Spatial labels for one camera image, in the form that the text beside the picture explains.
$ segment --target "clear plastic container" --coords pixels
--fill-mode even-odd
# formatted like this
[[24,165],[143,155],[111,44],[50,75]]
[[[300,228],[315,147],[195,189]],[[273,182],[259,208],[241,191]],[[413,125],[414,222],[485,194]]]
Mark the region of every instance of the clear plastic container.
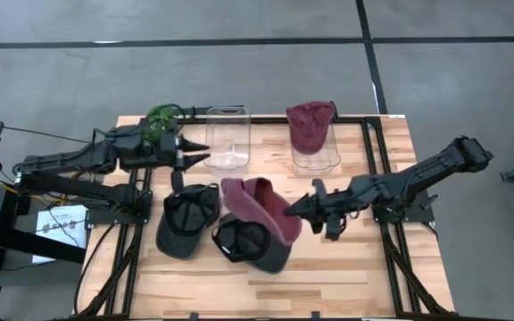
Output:
[[303,154],[291,145],[293,150],[293,172],[298,176],[326,175],[338,164],[340,154],[336,148],[335,130],[328,125],[325,143],[314,154]]
[[210,157],[203,161],[214,175],[244,174],[250,160],[251,114],[245,107],[212,107],[207,111],[205,144]]

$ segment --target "gray concrete floor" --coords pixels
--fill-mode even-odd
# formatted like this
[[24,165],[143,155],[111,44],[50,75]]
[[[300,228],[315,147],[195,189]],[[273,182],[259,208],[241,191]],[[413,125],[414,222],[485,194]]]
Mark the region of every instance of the gray concrete floor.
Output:
[[[365,3],[374,37],[514,36],[514,1]],[[0,0],[0,42],[360,35],[352,0]],[[514,186],[499,178],[514,167],[514,44],[375,48],[388,110],[407,115],[420,159],[459,135],[494,153],[488,170],[451,177],[431,192],[439,194],[437,230],[457,310],[514,319]],[[78,138],[159,102],[280,113],[309,100],[376,112],[363,45],[0,50],[0,120]],[[4,132],[0,160],[10,168],[27,153],[71,147]],[[14,254],[6,265],[27,260]],[[2,275],[0,284],[10,286],[0,317],[66,317],[79,269]],[[32,285],[14,281],[23,277]]]

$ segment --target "wooden tabletop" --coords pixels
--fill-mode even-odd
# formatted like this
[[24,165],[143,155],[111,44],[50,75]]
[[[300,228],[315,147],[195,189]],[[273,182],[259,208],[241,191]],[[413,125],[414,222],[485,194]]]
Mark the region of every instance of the wooden tabletop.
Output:
[[[406,119],[381,118],[392,170],[414,164],[416,156]],[[121,116],[117,125],[134,124],[139,119]],[[338,124],[334,128],[342,162],[330,174],[320,177],[328,191],[345,189],[351,177],[369,173],[361,127]],[[205,141],[205,125],[187,125],[182,132],[191,141]],[[377,151],[376,136],[371,134]],[[292,171],[286,125],[252,125],[251,141],[251,162],[245,177],[268,178],[289,202],[313,192],[312,177],[297,177]],[[127,173],[117,170],[104,183],[116,185],[128,179]],[[218,183],[220,179],[202,163],[184,175],[186,185]],[[154,238],[163,212],[162,200],[171,193],[169,169],[155,170],[152,189],[153,210],[142,238],[131,317],[189,317],[191,312],[201,317],[309,317],[313,310],[320,311],[323,317],[394,315],[380,231],[370,209],[349,222],[338,242],[314,235],[308,222],[303,221],[303,232],[293,245],[285,270],[269,275],[245,263],[230,263],[211,241],[209,231],[193,259],[179,260],[162,254]],[[414,272],[440,304],[453,309],[435,236],[418,223],[406,223],[404,228]],[[87,259],[105,229],[99,226],[93,230]],[[79,293],[80,309],[88,305],[111,273],[118,231],[116,226],[90,263]],[[117,292],[115,312],[121,311],[125,275]],[[399,270],[398,276],[404,309],[410,310]]]

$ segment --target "white paper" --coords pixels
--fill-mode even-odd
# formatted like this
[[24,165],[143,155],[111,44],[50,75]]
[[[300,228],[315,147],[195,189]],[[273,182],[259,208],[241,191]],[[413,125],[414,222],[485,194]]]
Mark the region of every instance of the white paper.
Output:
[[[83,249],[87,247],[86,207],[83,205],[61,206],[52,208],[50,212],[49,210],[43,210],[38,213],[37,235],[76,246],[77,244],[62,231],[64,229],[66,233],[77,240],[79,247]],[[54,259],[33,255],[33,263],[45,263],[52,260]]]

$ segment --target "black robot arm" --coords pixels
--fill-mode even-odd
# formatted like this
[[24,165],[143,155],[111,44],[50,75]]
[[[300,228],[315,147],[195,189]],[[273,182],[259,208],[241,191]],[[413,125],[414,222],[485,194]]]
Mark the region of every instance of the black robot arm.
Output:
[[116,169],[118,162],[125,171],[172,167],[172,187],[180,190],[183,188],[181,173],[209,157],[209,154],[184,155],[183,152],[198,152],[209,147],[186,140],[178,133],[175,119],[155,136],[152,135],[152,125],[151,121],[142,119],[138,125],[113,128],[106,133],[96,130],[104,140],[88,144],[79,151],[28,156],[15,167],[15,184],[22,193],[77,195],[106,200],[118,210],[129,211],[139,197],[135,186],[105,186],[58,175],[73,171],[108,174]]
[[403,171],[354,177],[344,191],[327,193],[321,180],[312,181],[316,193],[304,195],[285,214],[311,223],[313,233],[327,224],[326,238],[337,240],[344,231],[346,215],[372,205],[396,222],[411,206],[416,195],[455,172],[477,172],[487,167],[493,155],[476,139],[456,138],[443,151]]

